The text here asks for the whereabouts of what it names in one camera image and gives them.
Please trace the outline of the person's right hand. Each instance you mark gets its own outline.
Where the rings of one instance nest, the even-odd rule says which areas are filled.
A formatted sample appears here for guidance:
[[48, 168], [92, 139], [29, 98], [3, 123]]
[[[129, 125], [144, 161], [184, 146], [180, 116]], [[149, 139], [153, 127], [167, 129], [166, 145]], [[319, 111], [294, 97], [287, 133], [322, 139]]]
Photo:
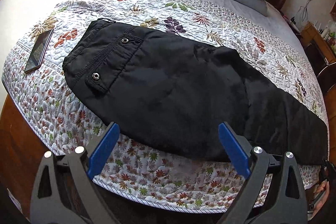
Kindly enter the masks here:
[[313, 198], [308, 203], [307, 219], [310, 221], [319, 212], [329, 197], [330, 186], [328, 180], [323, 180], [314, 188]]

